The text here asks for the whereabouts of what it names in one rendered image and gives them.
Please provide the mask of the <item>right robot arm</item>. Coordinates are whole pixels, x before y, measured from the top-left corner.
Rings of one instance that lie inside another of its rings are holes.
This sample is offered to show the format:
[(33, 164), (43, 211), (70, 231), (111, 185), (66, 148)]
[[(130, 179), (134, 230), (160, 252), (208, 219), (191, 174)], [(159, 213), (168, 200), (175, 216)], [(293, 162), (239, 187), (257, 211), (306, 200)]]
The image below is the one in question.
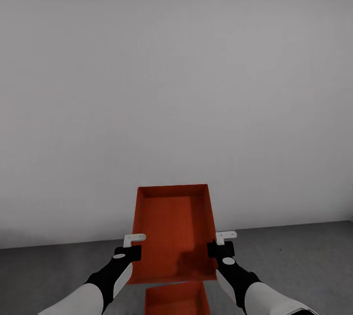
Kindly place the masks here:
[(216, 275), (219, 285), (246, 315), (317, 315), (311, 308), (277, 292), (257, 275), (237, 265), (232, 241), (237, 238), (232, 231), (217, 231), (216, 239), (207, 243), (209, 258), (216, 258)]

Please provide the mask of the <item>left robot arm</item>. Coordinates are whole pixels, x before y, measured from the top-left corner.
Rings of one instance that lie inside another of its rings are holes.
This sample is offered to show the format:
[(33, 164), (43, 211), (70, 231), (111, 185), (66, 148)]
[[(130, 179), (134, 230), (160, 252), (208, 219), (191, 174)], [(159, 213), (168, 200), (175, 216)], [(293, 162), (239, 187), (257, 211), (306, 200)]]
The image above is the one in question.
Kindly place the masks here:
[(125, 235), (124, 246), (115, 248), (108, 265), (77, 290), (38, 315), (102, 315), (132, 275), (132, 262), (141, 260), (141, 245), (132, 242), (145, 241), (145, 234)]

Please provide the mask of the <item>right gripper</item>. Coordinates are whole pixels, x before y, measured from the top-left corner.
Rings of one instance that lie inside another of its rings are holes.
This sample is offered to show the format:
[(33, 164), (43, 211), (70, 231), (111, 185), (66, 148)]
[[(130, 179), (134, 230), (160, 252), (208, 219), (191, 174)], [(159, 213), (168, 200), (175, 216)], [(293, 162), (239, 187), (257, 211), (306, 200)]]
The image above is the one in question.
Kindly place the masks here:
[(217, 255), (221, 251), (228, 251), (232, 255), (232, 257), (235, 256), (232, 241), (227, 241), (224, 243), (225, 245), (218, 245), (214, 239), (213, 239), (213, 242), (207, 243), (209, 258), (217, 258)]

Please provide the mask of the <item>storage box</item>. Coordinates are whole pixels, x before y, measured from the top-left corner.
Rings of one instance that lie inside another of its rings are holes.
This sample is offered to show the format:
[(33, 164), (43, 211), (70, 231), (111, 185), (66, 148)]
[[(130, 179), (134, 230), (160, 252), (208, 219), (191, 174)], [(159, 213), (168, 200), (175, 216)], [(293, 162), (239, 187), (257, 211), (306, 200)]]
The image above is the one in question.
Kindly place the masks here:
[(203, 281), (147, 288), (144, 315), (210, 315)]
[(153, 284), (217, 280), (216, 239), (208, 184), (139, 187), (132, 234), (145, 234), (141, 260), (127, 282)]

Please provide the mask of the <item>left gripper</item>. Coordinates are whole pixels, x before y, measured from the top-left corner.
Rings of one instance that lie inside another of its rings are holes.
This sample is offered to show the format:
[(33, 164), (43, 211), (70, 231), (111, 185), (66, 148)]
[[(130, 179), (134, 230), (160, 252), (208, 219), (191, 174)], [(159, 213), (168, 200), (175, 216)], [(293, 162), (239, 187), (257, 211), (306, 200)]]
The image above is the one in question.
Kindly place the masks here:
[(140, 261), (141, 260), (141, 248), (142, 246), (141, 245), (134, 245), (132, 247), (127, 247), (127, 248), (124, 248), (124, 247), (117, 247), (115, 248), (115, 252), (114, 252), (114, 255), (116, 255), (117, 253), (119, 252), (129, 252), (132, 256), (132, 262), (134, 261)]

